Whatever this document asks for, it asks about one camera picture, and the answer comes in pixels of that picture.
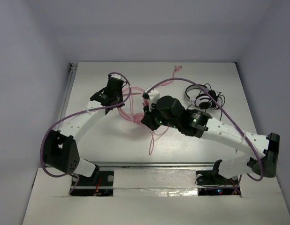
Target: white enclosure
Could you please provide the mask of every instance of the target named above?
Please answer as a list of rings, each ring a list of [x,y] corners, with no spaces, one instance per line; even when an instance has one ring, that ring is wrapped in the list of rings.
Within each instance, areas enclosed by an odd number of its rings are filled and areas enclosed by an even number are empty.
[[[236,62],[290,212],[290,0],[0,0],[0,225],[23,221],[79,61]]]

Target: black cable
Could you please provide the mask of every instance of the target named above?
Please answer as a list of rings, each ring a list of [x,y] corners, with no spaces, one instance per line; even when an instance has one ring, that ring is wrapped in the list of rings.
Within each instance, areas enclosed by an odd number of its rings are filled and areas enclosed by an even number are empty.
[[[219,185],[216,185],[216,186],[204,186],[204,185],[198,184],[197,181],[198,181],[198,179],[195,180],[195,184],[198,185],[198,186],[202,186],[204,188],[213,188],[213,187],[217,188],[217,187],[220,187],[221,185],[223,185],[223,184],[219,184]]]
[[[225,96],[224,95],[219,95],[219,98],[221,99],[221,107],[223,107],[224,104],[225,104],[225,101],[226,101]],[[223,111],[221,111],[221,115],[220,115],[220,119],[219,119],[220,121],[222,119],[222,115],[223,115]]]
[[[192,104],[191,104],[191,105],[189,105],[187,109],[189,109],[189,108],[190,108],[190,106],[192,106]],[[187,109],[186,109],[186,110],[187,110]]]
[[[127,85],[127,81],[125,81],[125,82],[123,83],[122,88],[124,88],[126,85]]]
[[[214,109],[215,109],[215,110],[219,110],[220,108],[219,108],[218,106],[215,106]]]
[[[212,87],[211,87],[211,85],[210,85],[209,83],[206,83],[206,84],[205,84],[205,86],[206,86],[207,84],[209,85],[209,87],[210,87],[210,90],[212,90]]]

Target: white platform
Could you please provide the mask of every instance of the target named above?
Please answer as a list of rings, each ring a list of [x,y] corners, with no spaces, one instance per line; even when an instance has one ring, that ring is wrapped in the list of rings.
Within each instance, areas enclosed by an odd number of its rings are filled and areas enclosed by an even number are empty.
[[[176,76],[210,83],[215,90],[222,91],[227,99],[224,108],[231,117],[242,129],[255,132],[234,63],[79,63],[66,114],[83,109],[89,97],[106,86],[110,72],[123,73],[133,86],[147,88],[169,78],[175,64],[183,66]],[[175,81],[160,87],[159,91],[162,96],[172,95],[184,102],[183,91],[187,85]],[[141,112],[141,98],[135,97],[134,102],[135,111]],[[203,163],[236,156],[233,149],[186,137],[175,129],[169,129],[156,142],[149,156],[150,138],[145,128],[127,122],[113,110],[90,129],[78,148],[82,157],[94,162]],[[244,176],[242,198],[71,197],[68,195],[70,180],[69,176],[48,177],[40,169],[23,224],[290,224],[276,178],[254,182]]]

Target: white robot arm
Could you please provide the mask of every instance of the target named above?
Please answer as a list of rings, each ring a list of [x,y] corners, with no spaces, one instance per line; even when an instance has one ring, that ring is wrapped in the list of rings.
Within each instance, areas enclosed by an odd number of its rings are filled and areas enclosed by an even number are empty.
[[[252,172],[261,174],[256,155],[245,140],[245,136],[242,136],[235,127],[217,120],[206,112],[185,110],[179,100],[171,96],[160,98],[156,89],[148,92],[150,89],[148,88],[143,95],[149,101],[149,105],[144,107],[145,116],[141,122],[152,131],[161,125],[172,127],[184,135],[215,141],[245,153],[244,156],[232,160],[216,161],[211,176],[230,179]],[[257,156],[263,165],[264,176],[274,177],[279,151],[279,135],[271,133],[265,136],[243,132],[257,151]]]
[[[123,81],[118,75],[111,75],[107,87],[95,93],[85,110],[122,102]],[[244,137],[232,126],[200,110],[185,110],[181,103],[171,96],[163,96],[153,89],[143,97],[149,101],[144,107],[142,123],[152,131],[164,125],[178,129],[187,136],[195,136],[225,144],[245,153],[244,156],[228,161],[216,161],[214,168],[203,179],[230,179],[245,173],[261,174],[257,157]],[[58,131],[51,131],[44,145],[44,162],[66,174],[79,174],[97,182],[99,166],[79,157],[77,144],[93,124],[105,116],[109,110],[90,111],[76,116]],[[278,158],[279,135],[268,136],[244,132],[253,143],[263,164],[264,176],[274,177]]]

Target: purple cable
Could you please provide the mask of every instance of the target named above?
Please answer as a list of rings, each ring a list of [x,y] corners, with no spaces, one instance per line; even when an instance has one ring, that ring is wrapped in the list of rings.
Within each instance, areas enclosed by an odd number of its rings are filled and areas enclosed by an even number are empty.
[[[215,101],[213,99],[213,97],[205,90],[203,89],[201,86],[199,86],[197,83],[193,82],[193,81],[190,81],[188,79],[185,79],[185,78],[179,78],[179,77],[173,77],[173,78],[168,78],[166,80],[163,80],[159,83],[157,83],[156,85],[154,85],[153,87],[151,87],[147,93],[149,93],[151,90],[153,90],[154,88],[160,86],[162,83],[164,82],[167,82],[167,81],[171,81],[171,80],[180,80],[180,81],[186,81],[186,82],[189,82],[195,86],[197,86],[199,89],[201,89],[207,96],[210,97],[210,99],[220,108],[220,110],[224,113],[224,115],[226,115],[226,117],[232,122],[232,124],[235,126],[235,128],[239,131],[239,133],[242,135],[242,137],[245,136],[245,133],[242,131],[242,129],[236,124],[236,122],[228,115],[228,113],[221,107],[220,104],[217,103],[217,101]],[[247,174],[251,179],[255,180],[255,181],[261,181],[264,177],[264,169],[263,169],[263,164],[261,162],[261,159],[259,158],[259,155],[256,151],[256,149],[254,148],[254,145],[252,144],[252,142],[248,139],[247,136],[245,136],[245,140],[247,141],[248,145],[251,147],[255,157],[257,158],[257,161],[258,161],[258,164],[259,164],[259,167],[261,169],[261,175],[258,179],[252,177],[251,175]]]
[[[237,185],[236,185],[236,187],[235,187],[235,189],[234,189],[233,193],[231,193],[232,195],[234,194],[234,192],[235,192],[235,191],[237,191],[237,190],[238,190],[238,187],[240,186],[241,179],[242,179],[242,175],[240,175],[239,182],[237,183]]]
[[[56,126],[56,125],[58,125],[59,123],[63,122],[63,121],[66,120],[66,119],[69,119],[69,118],[71,118],[71,117],[74,117],[74,116],[77,116],[77,115],[80,115],[80,114],[83,114],[83,113],[88,113],[88,112],[95,111],[95,110],[100,110],[100,109],[112,109],[112,108],[116,108],[116,107],[118,107],[118,106],[121,106],[124,102],[126,102],[126,101],[129,99],[129,97],[130,97],[130,95],[131,95],[131,86],[130,86],[130,82],[127,80],[127,78],[126,78],[124,75],[122,75],[122,74],[120,74],[120,73],[117,73],[117,72],[113,72],[113,73],[110,73],[110,74],[118,74],[118,75],[120,75],[121,77],[124,78],[124,80],[125,80],[125,81],[127,82],[127,84],[129,85],[129,89],[130,89],[130,90],[129,90],[129,93],[128,93],[126,99],[124,99],[122,102],[120,102],[120,103],[118,103],[118,104],[115,104],[115,105],[111,105],[111,106],[103,106],[103,107],[98,107],[98,108],[95,108],[95,109],[88,109],[88,111],[83,110],[83,111],[80,111],[80,112],[76,112],[76,113],[74,113],[74,114],[71,114],[71,115],[69,115],[69,116],[66,116],[66,117],[60,119],[59,121],[57,121],[57,122],[55,122],[53,125],[51,125],[51,127],[47,130],[47,132],[46,132],[45,135],[44,135],[44,138],[43,138],[43,140],[42,140],[42,144],[41,144],[41,149],[40,149],[40,163],[41,163],[41,166],[42,166],[44,172],[45,172],[47,175],[49,175],[49,176],[51,176],[51,177],[55,177],[55,178],[57,178],[57,177],[63,177],[63,176],[65,176],[65,175],[68,175],[68,174],[66,174],[66,173],[65,173],[65,174],[61,174],[61,175],[54,175],[54,174],[50,173],[50,172],[46,169],[46,167],[45,167],[45,162],[44,162],[44,160],[43,160],[43,153],[44,153],[44,144],[45,144],[45,140],[46,140],[46,138],[47,138],[49,132],[50,132],[50,131],[51,131],[51,130]]]
[[[205,190],[216,190],[216,189],[234,189],[234,192],[237,191],[240,195],[241,195],[241,192],[238,190],[238,189],[235,189],[234,187],[209,187],[209,188],[205,188]]]
[[[76,175],[76,182],[75,182],[75,184],[73,185],[73,187],[71,188],[71,190],[69,191],[69,194],[71,194],[72,193],[72,191],[75,189],[75,187],[76,187],[76,185],[78,184],[78,182],[79,182],[79,175],[77,174]]]

